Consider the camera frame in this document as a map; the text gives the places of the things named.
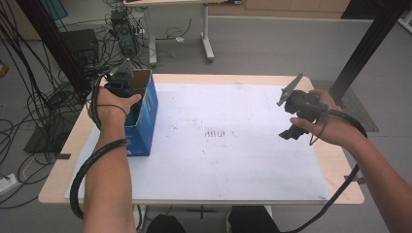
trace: blue box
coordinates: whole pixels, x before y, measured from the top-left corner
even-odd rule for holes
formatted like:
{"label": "blue box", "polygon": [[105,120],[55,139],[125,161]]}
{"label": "blue box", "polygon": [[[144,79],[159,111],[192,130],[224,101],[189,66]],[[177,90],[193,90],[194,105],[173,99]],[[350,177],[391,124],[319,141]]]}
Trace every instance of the blue box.
{"label": "blue box", "polygon": [[128,118],[124,125],[128,156],[149,156],[155,131],[158,100],[152,70],[133,71],[133,89],[142,94],[142,106],[136,117]]}

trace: forearm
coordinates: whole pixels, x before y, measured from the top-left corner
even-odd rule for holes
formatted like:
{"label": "forearm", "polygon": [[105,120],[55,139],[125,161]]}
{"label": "forearm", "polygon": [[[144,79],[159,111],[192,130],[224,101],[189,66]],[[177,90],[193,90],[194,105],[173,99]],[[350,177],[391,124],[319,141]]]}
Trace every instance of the forearm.
{"label": "forearm", "polygon": [[[102,124],[95,150],[115,140],[124,139],[123,122],[124,120],[111,120]],[[133,231],[131,199],[126,150],[125,147],[116,148],[98,159],[86,174],[85,232]],[[99,224],[102,219],[112,222]]]}
{"label": "forearm", "polygon": [[367,139],[347,150],[360,166],[369,191],[391,232],[412,230],[412,188]]}

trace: power strip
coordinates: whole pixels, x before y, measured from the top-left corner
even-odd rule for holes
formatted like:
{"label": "power strip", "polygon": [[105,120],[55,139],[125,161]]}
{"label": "power strip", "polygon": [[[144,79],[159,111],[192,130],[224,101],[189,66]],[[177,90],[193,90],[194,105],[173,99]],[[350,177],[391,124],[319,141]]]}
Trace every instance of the power strip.
{"label": "power strip", "polygon": [[18,183],[15,174],[10,174],[8,176],[8,179],[3,178],[2,180],[0,180],[0,196],[17,185]]}

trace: person's right hand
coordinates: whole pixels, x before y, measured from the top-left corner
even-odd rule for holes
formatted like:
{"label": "person's right hand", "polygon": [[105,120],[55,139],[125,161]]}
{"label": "person's right hand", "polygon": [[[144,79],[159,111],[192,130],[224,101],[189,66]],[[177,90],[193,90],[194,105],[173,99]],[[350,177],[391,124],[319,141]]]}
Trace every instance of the person's right hand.
{"label": "person's right hand", "polygon": [[[314,89],[309,91],[309,93],[318,95],[321,101],[328,104],[331,109],[342,111],[342,109],[335,104],[326,90]],[[320,138],[327,143],[338,145],[343,148],[347,148],[357,140],[364,138],[356,127],[337,116],[322,115],[321,119],[317,120],[315,123],[309,122],[303,118],[292,117],[291,123],[309,131],[315,136],[320,136]]]}

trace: table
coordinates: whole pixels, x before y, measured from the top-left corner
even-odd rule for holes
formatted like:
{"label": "table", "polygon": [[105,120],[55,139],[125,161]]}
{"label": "table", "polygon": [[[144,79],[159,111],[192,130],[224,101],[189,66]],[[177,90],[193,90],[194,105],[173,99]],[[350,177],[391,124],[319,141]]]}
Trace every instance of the table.
{"label": "table", "polygon": [[[170,74],[154,74],[154,83],[218,83],[218,84],[268,84],[268,85],[287,85],[295,77],[287,76],[230,76],[230,75],[170,75]],[[298,85],[299,89],[310,90],[313,88],[309,79],[304,78]],[[68,204],[69,200],[64,197],[66,189],[71,181],[73,171],[82,150],[89,132],[93,126],[91,119],[86,114],[86,109],[83,109],[78,121],[76,122],[63,150],[61,153],[70,153],[69,159],[58,159],[49,175],[42,191],[39,195],[39,200],[49,204]],[[344,176],[349,175],[351,168],[340,147],[333,146],[322,141],[318,141],[314,145],[315,153],[320,163],[321,171],[326,180],[326,187],[330,196],[344,182]],[[364,197],[357,183],[352,183],[342,193],[335,202],[336,204],[361,204]],[[142,203],[139,200],[133,200],[134,204],[216,204],[216,203],[185,203],[184,200],[169,201],[168,203]],[[230,204],[250,204],[254,205],[257,202],[241,201]],[[261,205],[271,205],[272,203],[261,203]],[[302,202],[283,203],[283,204],[307,204]]]}
{"label": "table", "polygon": [[212,47],[209,42],[209,3],[220,3],[223,0],[139,0],[134,2],[125,2],[124,6],[128,8],[138,7],[143,10],[143,14],[146,22],[146,30],[149,37],[149,62],[152,66],[157,64],[156,50],[155,50],[155,36],[152,31],[151,15],[149,11],[150,6],[163,6],[163,5],[177,5],[177,4],[203,4],[203,32],[201,33],[201,39],[203,47],[206,51],[206,57],[213,61],[215,56],[213,55]]}

